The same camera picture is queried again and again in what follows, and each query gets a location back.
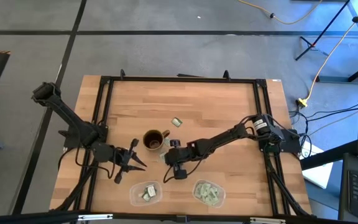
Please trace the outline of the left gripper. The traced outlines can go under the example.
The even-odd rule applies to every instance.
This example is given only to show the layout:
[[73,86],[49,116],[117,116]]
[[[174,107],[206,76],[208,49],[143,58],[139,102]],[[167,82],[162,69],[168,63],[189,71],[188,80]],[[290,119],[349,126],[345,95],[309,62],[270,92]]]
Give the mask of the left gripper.
[[121,168],[119,169],[118,173],[116,174],[116,176],[114,178],[114,182],[116,184],[119,184],[121,182],[123,172],[129,172],[129,171],[133,171],[133,170],[145,171],[144,168],[129,165],[130,160],[133,159],[137,163],[141,164],[142,166],[146,166],[146,164],[144,164],[139,159],[139,157],[137,156],[137,153],[134,151],[134,148],[138,145],[138,143],[139,143],[138,139],[133,139],[129,149],[123,150],[123,153],[121,156],[121,161],[120,161],[120,163],[117,163],[118,166],[120,166]]

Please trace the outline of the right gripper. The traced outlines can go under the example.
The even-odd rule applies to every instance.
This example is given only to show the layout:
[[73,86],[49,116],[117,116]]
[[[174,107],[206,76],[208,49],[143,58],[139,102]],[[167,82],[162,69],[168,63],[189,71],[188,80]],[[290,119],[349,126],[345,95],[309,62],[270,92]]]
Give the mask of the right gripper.
[[181,147],[178,139],[170,140],[171,149],[164,155],[165,163],[173,169],[173,178],[181,180],[187,178],[188,174],[181,165],[191,161],[195,155],[195,147],[188,143],[185,147]]

